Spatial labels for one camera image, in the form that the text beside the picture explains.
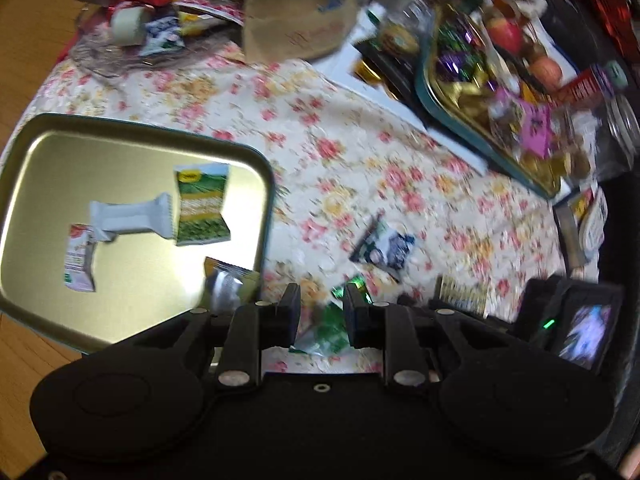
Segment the blueberry candy packet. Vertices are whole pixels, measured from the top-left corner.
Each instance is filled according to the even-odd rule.
[[[388,272],[396,282],[400,282],[401,271],[414,245],[415,236],[399,233],[379,214],[356,245],[349,259],[360,264],[373,264]]]

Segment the wooden floor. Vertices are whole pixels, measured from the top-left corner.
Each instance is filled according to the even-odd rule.
[[[0,0],[0,148],[74,33],[74,0]],[[44,453],[29,418],[40,378],[79,355],[0,314],[0,470],[20,475]]]

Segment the black electronic device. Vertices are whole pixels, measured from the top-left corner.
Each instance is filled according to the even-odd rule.
[[[619,478],[590,451],[613,414],[593,373],[444,303],[369,304],[349,283],[343,306],[381,374],[261,374],[261,351],[294,341],[295,284],[53,371],[31,398],[49,454],[23,480]]]
[[[529,280],[510,334],[597,374],[623,298],[619,285],[564,276]]]

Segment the white roll of tape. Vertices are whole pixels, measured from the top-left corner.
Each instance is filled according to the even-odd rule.
[[[111,17],[111,37],[117,46],[141,45],[145,43],[145,25],[151,19],[151,11],[146,7],[128,7],[113,13]]]

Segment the tray rim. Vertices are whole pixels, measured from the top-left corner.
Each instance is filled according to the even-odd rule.
[[[268,244],[270,241],[271,225],[273,221],[273,205],[277,194],[277,184],[273,168],[267,158],[258,150],[247,144],[240,142],[233,142],[230,140],[215,139],[213,137],[206,137],[199,134],[187,132],[185,130],[176,130],[174,128],[167,128],[164,126],[156,126],[153,124],[139,123],[135,121],[124,121],[118,119],[110,119],[94,116],[82,116],[82,115],[68,115],[57,114],[51,112],[45,112],[37,114],[31,118],[24,126],[17,132],[12,140],[8,142],[4,150],[7,153],[4,155],[4,164],[0,169],[0,269],[4,259],[4,245],[6,241],[6,225],[10,216],[10,211],[13,208],[15,199],[17,197],[16,185],[22,176],[24,171],[24,162],[30,155],[32,146],[43,134],[46,134],[47,130],[68,130],[72,133],[73,130],[86,131],[87,128],[91,128],[92,124],[98,124],[98,131],[100,128],[108,127],[109,124],[114,125],[116,128],[133,128],[140,134],[141,139],[150,137],[155,131],[162,130],[165,134],[170,136],[176,136],[188,138],[191,142],[202,145],[203,155],[217,156],[215,153],[211,153],[218,148],[227,148],[232,150],[239,150],[248,155],[248,158],[257,162],[261,167],[256,167],[255,164],[248,164],[249,167],[254,170],[258,176],[265,181],[266,187],[266,205],[265,215],[262,229],[262,240],[258,243],[257,251],[254,259],[254,270],[258,270],[260,273],[260,290],[262,290],[262,275],[264,272],[264,261]],[[94,137],[98,137],[98,134],[91,134]],[[45,337],[55,340],[61,344],[74,348],[78,351],[89,353],[98,351],[108,346],[99,338],[89,336],[87,334],[79,333],[76,330],[59,325],[55,322],[44,319],[33,312],[18,306],[8,298],[5,297],[2,290],[2,275],[0,270],[0,314],[5,314],[17,321],[19,324],[33,330],[34,332],[41,334]]]

